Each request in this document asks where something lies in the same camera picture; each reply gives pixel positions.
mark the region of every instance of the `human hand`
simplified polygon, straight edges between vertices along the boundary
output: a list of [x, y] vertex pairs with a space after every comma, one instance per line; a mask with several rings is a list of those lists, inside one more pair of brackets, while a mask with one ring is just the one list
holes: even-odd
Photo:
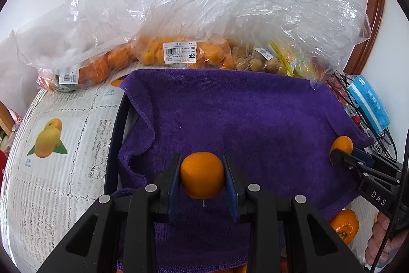
[[[368, 247], [365, 250], [365, 260], [369, 265], [373, 264], [376, 254], [380, 248], [386, 230], [388, 229], [389, 219], [381, 212], [378, 213], [377, 222], [372, 227], [372, 237], [368, 241]], [[395, 236], [393, 240], [388, 239], [385, 248], [379, 258], [379, 262], [385, 262], [392, 249], [399, 249], [408, 235], [409, 230], [402, 231]]]

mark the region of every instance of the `blue package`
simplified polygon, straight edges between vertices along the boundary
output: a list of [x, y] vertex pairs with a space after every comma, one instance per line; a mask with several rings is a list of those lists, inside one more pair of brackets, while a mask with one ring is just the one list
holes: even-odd
[[376, 134], [380, 134], [388, 127], [390, 123], [388, 113], [365, 77], [357, 75], [354, 81], [348, 86], [348, 91], [361, 107]]

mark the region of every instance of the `plastic bag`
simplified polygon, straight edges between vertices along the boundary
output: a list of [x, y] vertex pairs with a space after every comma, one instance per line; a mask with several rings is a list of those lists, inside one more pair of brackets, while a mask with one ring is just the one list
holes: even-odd
[[[152, 53], [163, 49], [163, 36], [197, 43], [195, 65], [177, 66], [224, 68], [224, 62], [233, 60], [236, 69], [295, 75], [316, 83], [346, 64], [353, 45], [369, 37], [369, 23], [359, 5], [344, 0], [154, 0], [135, 39], [138, 59], [148, 58], [145, 64], [157, 61]], [[212, 64], [200, 43], [214, 36], [229, 45], [223, 53], [227, 59], [220, 54]], [[267, 50], [274, 60], [259, 59], [255, 48]]]
[[17, 59], [14, 31], [0, 43], [0, 101], [9, 109], [24, 116], [36, 97], [37, 71]]
[[49, 90], [101, 82], [136, 60], [128, 41], [145, 11], [143, 0], [65, 0], [17, 31], [19, 60], [36, 67]]

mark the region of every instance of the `wooden frame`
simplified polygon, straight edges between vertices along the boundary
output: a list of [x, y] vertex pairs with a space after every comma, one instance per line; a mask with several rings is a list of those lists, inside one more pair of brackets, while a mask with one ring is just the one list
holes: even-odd
[[344, 72], [348, 74], [360, 74], [362, 72], [363, 67], [367, 63], [368, 57], [371, 54], [376, 36], [378, 35], [384, 7], [385, 0], [368, 0], [367, 15], [372, 30], [371, 37], [365, 42], [355, 46], [349, 57], [348, 63], [345, 66]]
[[12, 134], [13, 125], [14, 121], [9, 110], [0, 102], [0, 127], [4, 130], [6, 135], [10, 136]]

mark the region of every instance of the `barcode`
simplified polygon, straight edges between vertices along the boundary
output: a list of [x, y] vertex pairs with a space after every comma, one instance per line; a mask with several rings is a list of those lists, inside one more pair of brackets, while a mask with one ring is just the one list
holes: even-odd
[[60, 78], [58, 79], [59, 84], [64, 85], [76, 85], [78, 84], [78, 67], [68, 67], [66, 69], [60, 69]]
[[166, 48], [166, 56], [180, 55], [181, 48]]
[[265, 50], [264, 48], [255, 48], [256, 51], [258, 51], [265, 59], [270, 60], [273, 58], [273, 55]]

